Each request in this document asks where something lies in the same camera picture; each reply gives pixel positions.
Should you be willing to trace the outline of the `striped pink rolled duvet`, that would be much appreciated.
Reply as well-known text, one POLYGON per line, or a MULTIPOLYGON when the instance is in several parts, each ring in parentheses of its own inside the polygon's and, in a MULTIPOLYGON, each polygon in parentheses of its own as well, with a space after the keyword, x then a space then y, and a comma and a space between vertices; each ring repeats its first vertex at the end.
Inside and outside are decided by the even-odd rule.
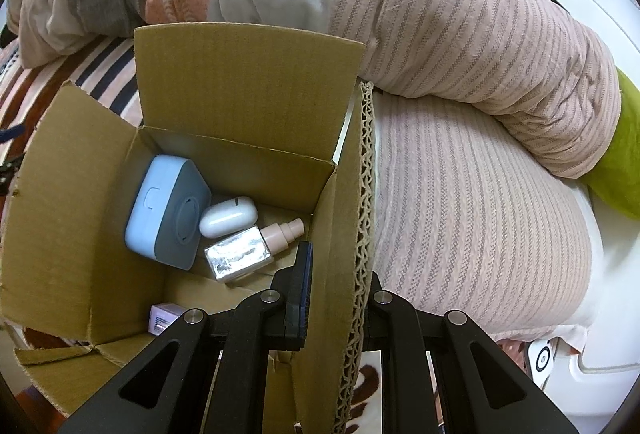
POLYGON ((550 0, 8 0, 6 13, 29 68, 96 36, 206 20, 361 42, 363 79, 404 98, 472 104, 565 179, 589 173, 620 140, 613 56, 550 0))

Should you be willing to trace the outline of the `pink ribbed pillow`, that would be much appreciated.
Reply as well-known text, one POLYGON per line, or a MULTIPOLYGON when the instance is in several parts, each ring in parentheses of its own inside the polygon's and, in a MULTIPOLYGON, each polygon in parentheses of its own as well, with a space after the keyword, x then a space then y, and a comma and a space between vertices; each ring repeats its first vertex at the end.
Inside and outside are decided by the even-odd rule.
POLYGON ((495 340, 582 350, 604 278, 585 187, 470 105, 380 93, 374 110, 382 286, 420 311, 467 313, 495 340))

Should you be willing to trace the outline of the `brown cardboard box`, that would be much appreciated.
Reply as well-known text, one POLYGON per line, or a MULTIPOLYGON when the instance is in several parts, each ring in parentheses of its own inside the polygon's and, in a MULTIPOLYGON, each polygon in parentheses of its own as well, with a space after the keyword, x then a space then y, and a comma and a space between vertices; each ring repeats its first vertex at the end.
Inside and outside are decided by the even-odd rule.
POLYGON ((272 266, 217 283, 132 252, 125 228, 159 154, 194 162, 210 190, 254 200, 262 224, 300 217, 314 247, 303 350, 270 362, 264 429, 339 433, 358 378, 371 275, 372 90, 354 40, 250 24, 170 24, 134 35, 142 120, 65 83, 9 192, 1 313, 68 340, 18 350, 38 390, 72 414, 151 342, 151 306, 210 313, 265 289, 272 266))

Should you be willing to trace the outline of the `white marker tag device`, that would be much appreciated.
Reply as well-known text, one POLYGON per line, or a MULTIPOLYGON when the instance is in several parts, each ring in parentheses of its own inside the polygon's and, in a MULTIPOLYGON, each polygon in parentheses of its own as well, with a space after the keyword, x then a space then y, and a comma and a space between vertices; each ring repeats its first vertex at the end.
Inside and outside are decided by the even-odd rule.
POLYGON ((554 366, 556 342, 553 340, 537 340, 526 347, 525 366, 529 378, 538 386, 544 388, 554 366))

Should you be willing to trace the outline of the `green plush pillow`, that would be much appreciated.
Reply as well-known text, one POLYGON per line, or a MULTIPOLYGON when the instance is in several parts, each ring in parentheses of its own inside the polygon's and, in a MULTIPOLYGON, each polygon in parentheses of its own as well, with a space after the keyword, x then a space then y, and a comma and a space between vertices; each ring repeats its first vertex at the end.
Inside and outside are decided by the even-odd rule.
POLYGON ((638 220, 640 213, 639 184, 639 90, 621 71, 620 119, 608 150, 597 165, 582 177, 593 194, 626 217, 638 220))

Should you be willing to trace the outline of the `lilac rectangular box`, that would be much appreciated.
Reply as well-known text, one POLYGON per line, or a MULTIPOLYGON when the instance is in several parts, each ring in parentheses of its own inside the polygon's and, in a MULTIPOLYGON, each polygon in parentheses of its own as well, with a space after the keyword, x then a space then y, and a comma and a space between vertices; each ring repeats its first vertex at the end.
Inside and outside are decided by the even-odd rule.
POLYGON ((174 303, 160 303, 151 306, 148 321, 148 331, 153 336, 159 336, 186 310, 174 303))

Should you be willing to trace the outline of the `white earbuds case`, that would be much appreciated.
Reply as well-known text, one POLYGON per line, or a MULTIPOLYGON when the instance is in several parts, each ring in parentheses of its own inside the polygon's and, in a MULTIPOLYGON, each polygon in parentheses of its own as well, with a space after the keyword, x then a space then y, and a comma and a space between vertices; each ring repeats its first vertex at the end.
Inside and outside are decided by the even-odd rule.
POLYGON ((203 237, 217 239, 244 231, 258 219, 254 201, 248 197, 234 197, 208 207, 202 214, 198 229, 203 237))

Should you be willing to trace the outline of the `light blue square speaker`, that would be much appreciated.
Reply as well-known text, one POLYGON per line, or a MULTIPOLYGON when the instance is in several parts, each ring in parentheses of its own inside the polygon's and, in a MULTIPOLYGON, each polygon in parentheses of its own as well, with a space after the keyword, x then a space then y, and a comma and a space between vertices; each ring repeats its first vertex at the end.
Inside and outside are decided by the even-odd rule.
POLYGON ((157 155, 139 188, 125 229, 126 246, 142 257, 188 271, 212 192, 194 162, 157 155))

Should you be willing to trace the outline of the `foundation bottle with pink cap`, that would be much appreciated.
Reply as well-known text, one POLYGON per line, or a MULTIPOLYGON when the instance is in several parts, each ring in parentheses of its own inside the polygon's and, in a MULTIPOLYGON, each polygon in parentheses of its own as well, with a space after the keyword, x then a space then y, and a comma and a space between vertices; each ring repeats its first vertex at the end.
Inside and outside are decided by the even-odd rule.
POLYGON ((264 228, 253 226, 218 241, 206 248, 204 254, 214 278, 225 284, 266 266, 304 234, 302 219, 264 228))

